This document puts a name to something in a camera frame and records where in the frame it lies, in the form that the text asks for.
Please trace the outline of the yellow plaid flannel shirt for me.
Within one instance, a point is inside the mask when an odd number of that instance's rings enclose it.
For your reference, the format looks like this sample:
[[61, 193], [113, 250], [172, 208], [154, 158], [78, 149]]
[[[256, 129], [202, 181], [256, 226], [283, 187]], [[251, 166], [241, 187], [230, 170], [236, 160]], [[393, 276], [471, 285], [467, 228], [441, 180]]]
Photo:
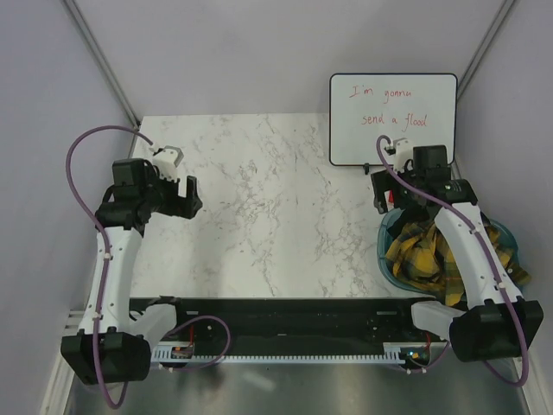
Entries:
[[392, 278], [454, 306], [465, 296], [465, 286], [448, 242], [429, 221], [396, 220], [389, 231], [385, 263]]

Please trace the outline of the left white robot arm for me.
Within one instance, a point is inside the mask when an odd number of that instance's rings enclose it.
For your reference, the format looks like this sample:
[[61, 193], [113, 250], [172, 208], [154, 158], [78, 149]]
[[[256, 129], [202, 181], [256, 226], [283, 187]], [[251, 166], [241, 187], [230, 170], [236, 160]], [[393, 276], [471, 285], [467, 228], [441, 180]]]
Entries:
[[189, 319], [168, 300], [155, 300], [137, 317], [130, 314], [130, 288], [145, 227], [152, 214], [193, 219], [202, 207], [197, 180], [187, 176], [179, 194], [180, 156], [164, 150], [148, 161], [118, 160], [113, 184], [95, 212], [103, 228], [85, 314], [75, 335], [63, 337], [60, 351], [86, 385], [144, 380], [154, 348], [166, 335], [180, 340]]

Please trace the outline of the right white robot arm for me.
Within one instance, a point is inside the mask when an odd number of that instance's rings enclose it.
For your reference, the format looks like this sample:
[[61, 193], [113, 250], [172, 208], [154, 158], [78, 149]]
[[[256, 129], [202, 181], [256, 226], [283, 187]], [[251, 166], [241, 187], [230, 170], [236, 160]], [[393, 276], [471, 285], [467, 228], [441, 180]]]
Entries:
[[397, 333], [415, 340], [425, 331], [449, 343], [463, 362], [527, 360], [543, 321], [521, 285], [505, 233], [480, 211], [466, 180], [455, 180], [443, 145], [399, 140], [377, 146], [382, 171], [371, 175], [374, 206], [384, 215], [378, 265], [394, 285], [425, 298], [396, 318]]

